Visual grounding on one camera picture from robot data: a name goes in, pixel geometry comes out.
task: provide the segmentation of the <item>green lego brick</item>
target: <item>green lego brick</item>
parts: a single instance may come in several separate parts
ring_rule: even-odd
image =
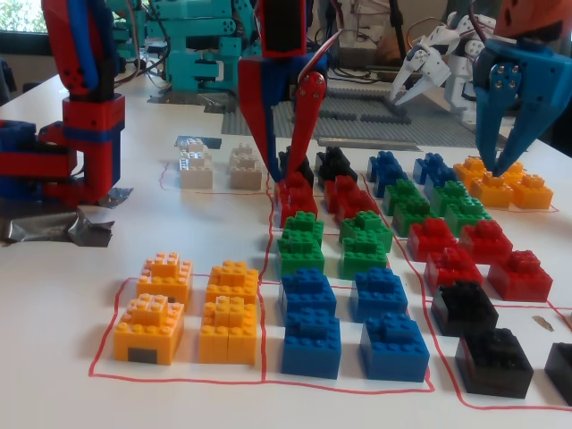
[[[397,204],[391,225],[398,236],[407,237],[412,224],[424,223],[425,219],[436,217],[427,201],[415,199]]]
[[[449,204],[445,211],[445,222],[455,237],[461,235],[464,226],[476,225],[479,221],[490,221],[491,219],[491,216],[476,198],[467,198],[457,204]]]
[[[373,231],[359,231],[355,239],[344,239],[342,279],[353,280],[356,273],[366,273],[370,268],[385,268],[386,266],[385,249]]]
[[[317,221],[315,219],[315,214],[313,213],[297,212],[295,217],[289,217],[286,219],[284,230],[311,232],[314,240],[322,246],[324,223],[322,221]]]
[[[360,231],[372,231],[377,241],[383,244],[386,253],[391,251],[393,232],[383,223],[382,217],[376,212],[359,212],[354,219],[345,219],[340,227],[340,243],[344,239],[355,239]]]
[[[324,272],[324,255],[309,231],[284,230],[278,240],[280,276],[294,274],[299,268],[317,268]]]
[[[449,204],[459,204],[467,199],[470,199],[470,196],[462,182],[448,181],[444,187],[433,189],[431,208],[439,217],[444,217]]]
[[[423,199],[412,181],[397,180],[395,186],[385,187],[382,210],[388,216],[393,216],[398,203],[407,203],[410,200]]]

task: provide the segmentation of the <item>gray lego baseplate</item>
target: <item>gray lego baseplate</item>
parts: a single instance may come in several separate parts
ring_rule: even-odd
[[[329,89],[314,139],[376,139],[419,146],[475,147],[475,134],[427,97],[414,98],[404,109],[389,102],[389,95],[389,91],[372,89]],[[278,104],[273,112],[276,137],[291,138],[292,102]],[[250,135],[240,110],[224,114],[222,134]]]

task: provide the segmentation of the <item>black lego brick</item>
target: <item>black lego brick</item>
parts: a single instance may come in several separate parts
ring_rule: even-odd
[[[455,282],[449,288],[440,286],[431,312],[441,334],[448,337],[494,329],[499,319],[497,310],[477,282]]]
[[[562,398],[572,407],[572,344],[563,342],[552,344],[544,371]]]
[[[282,174],[288,170],[288,161],[290,159],[290,146],[286,147],[286,152],[279,152],[278,158],[280,160],[280,170]],[[314,172],[312,171],[312,167],[310,167],[310,162],[307,160],[307,156],[304,158],[304,161],[298,167],[298,172],[302,173],[304,179],[306,179],[310,188],[314,187]]]
[[[534,373],[509,329],[461,337],[455,361],[467,392],[478,395],[523,400]]]
[[[339,147],[327,147],[318,152],[315,158],[315,171],[318,174],[318,185],[322,188],[326,181],[335,181],[337,176],[349,176],[358,181],[358,174],[351,169],[348,158]]]

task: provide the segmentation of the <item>white robot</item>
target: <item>white robot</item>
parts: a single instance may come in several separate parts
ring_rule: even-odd
[[[484,34],[488,38],[492,37],[496,20],[483,15],[475,17]],[[462,121],[473,121],[473,62],[483,48],[484,43],[476,34],[468,15],[459,19],[457,13],[452,13],[447,19],[447,26],[440,25],[428,37],[422,36],[414,42],[391,86],[391,100],[395,99],[412,73],[420,72],[423,77],[396,105],[401,105],[431,88],[438,88],[447,81],[445,100],[450,104],[451,111],[459,114]],[[449,56],[448,64],[442,59],[445,55]]]

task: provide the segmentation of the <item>lego brick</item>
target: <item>lego brick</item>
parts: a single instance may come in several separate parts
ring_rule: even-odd
[[[386,165],[383,169],[379,169],[373,190],[374,196],[376,198],[384,198],[385,187],[395,185],[399,179],[408,180],[408,176],[400,165]]]
[[[341,196],[336,214],[336,222],[342,223],[344,219],[353,219],[359,212],[372,211],[379,215],[379,207],[364,190],[354,190]]]
[[[340,277],[353,280],[356,273],[365,273],[370,268],[385,268],[387,256],[383,244],[377,241],[373,231],[360,231],[355,239],[343,241],[343,259]]]
[[[445,222],[455,237],[461,235],[464,226],[476,225],[479,221],[491,219],[476,198],[467,198],[460,200],[457,204],[449,204],[445,210]]]
[[[495,221],[479,221],[476,226],[463,227],[458,244],[475,264],[491,265],[507,259],[512,252],[512,243]]]
[[[431,208],[439,217],[444,217],[447,206],[460,204],[467,200],[469,195],[465,186],[459,181],[448,181],[442,188],[435,188],[431,195]]]
[[[512,188],[502,177],[493,177],[486,172],[481,180],[473,180],[469,189],[471,197],[477,198],[485,207],[509,208]]]
[[[421,194],[417,190],[412,181],[404,181],[397,179],[395,185],[388,185],[385,187],[383,194],[382,210],[388,216],[393,216],[395,213],[395,206],[398,203],[407,203],[409,200],[422,199]]]
[[[339,147],[327,147],[325,153],[318,152],[315,170],[318,173],[318,185],[322,188],[326,181],[335,181],[338,176],[349,176],[353,181],[358,181],[358,175],[351,169],[348,158]]]
[[[477,395],[523,400],[534,373],[509,329],[461,337],[455,361],[465,389]]]
[[[431,200],[433,190],[435,188],[442,188],[448,181],[458,181],[457,174],[455,174],[452,168],[441,166],[434,171],[427,172],[425,185],[423,187],[425,196]]]
[[[258,270],[249,270],[245,262],[224,261],[222,266],[211,269],[206,286],[206,302],[216,298],[242,298],[245,304],[256,304]]]
[[[286,180],[278,183],[274,195],[280,209],[280,226],[284,227],[286,219],[297,212],[313,213],[318,216],[318,207],[314,201],[312,188],[301,173],[295,172]]]
[[[322,309],[328,315],[336,313],[337,301],[328,278],[315,268],[284,275],[278,297],[284,320],[287,314],[299,313],[302,308]]]
[[[367,165],[367,181],[375,183],[377,181],[377,173],[384,171],[388,165],[400,165],[392,152],[380,151],[377,156],[371,156]]]
[[[340,243],[347,237],[355,239],[361,231],[372,231],[377,241],[383,244],[385,253],[391,251],[393,232],[385,226],[382,217],[372,211],[359,212],[353,219],[344,219],[340,227]]]
[[[359,348],[370,380],[421,383],[425,379],[429,350],[419,327],[406,315],[366,319]]]
[[[179,167],[181,171],[182,189],[212,189],[213,188],[213,165],[210,160],[204,160],[203,166],[192,166],[189,159],[181,159]]]
[[[335,181],[327,181],[324,184],[324,201],[328,213],[337,214],[340,210],[340,199],[358,191],[358,185],[349,176],[338,176]]]
[[[162,295],[132,299],[114,329],[114,359],[170,365],[184,332],[184,308]]]
[[[429,152],[425,159],[418,158],[413,166],[413,180],[415,183],[425,185],[428,172],[437,171],[440,167],[445,167],[443,158],[439,154]]]
[[[522,178],[525,176],[525,167],[519,162],[516,161],[510,168],[502,174],[502,179],[507,185],[513,185],[515,183],[519,183],[522,181]]]
[[[286,152],[278,153],[278,159],[280,161],[280,170],[282,172],[287,172],[288,161],[290,160],[290,146],[286,147]],[[298,170],[296,171],[299,172],[302,177],[304,177],[304,179],[306,179],[310,188],[314,187],[314,172],[312,171],[312,167],[310,167],[307,156],[304,158],[304,161],[302,161],[302,164],[300,164],[300,167],[298,167]]]
[[[572,407],[572,344],[552,344],[544,372]]]
[[[483,160],[472,156],[467,158],[464,164],[453,165],[453,170],[467,189],[470,189],[473,180],[481,180],[486,173]]]
[[[440,286],[431,312],[441,334],[448,337],[494,329],[499,320],[497,310],[477,282],[454,282],[450,288]]]
[[[340,320],[325,310],[304,308],[286,317],[282,373],[337,379],[341,360]]]
[[[512,185],[512,202],[524,209],[547,210],[551,208],[554,193],[544,186],[544,179],[537,175],[526,174],[522,181]]]
[[[297,212],[294,217],[286,219],[284,230],[312,232],[312,237],[322,246],[324,222],[317,221],[313,213]]]
[[[483,284],[483,276],[463,248],[446,248],[442,253],[430,253],[424,272],[425,285],[435,295],[439,286],[449,288],[455,282]]]
[[[368,317],[385,313],[405,314],[408,298],[401,279],[389,268],[371,268],[356,273],[349,297],[353,321],[362,324]]]
[[[198,344],[201,364],[255,364],[257,306],[244,302],[217,297],[216,303],[205,303]]]
[[[309,231],[285,230],[278,239],[280,276],[293,274],[300,268],[316,268],[324,272],[324,255]]]
[[[423,223],[426,219],[436,217],[427,201],[423,199],[409,200],[405,203],[397,204],[391,226],[399,237],[407,237],[411,225]]]
[[[192,289],[193,264],[176,253],[157,253],[143,265],[137,280],[137,295],[165,295],[169,302],[187,306]]]
[[[546,302],[552,278],[530,250],[512,252],[491,265],[487,280],[505,301]]]
[[[428,218],[423,223],[414,223],[409,229],[407,246],[416,262],[427,262],[430,253],[442,253],[456,245],[455,236],[442,219]]]

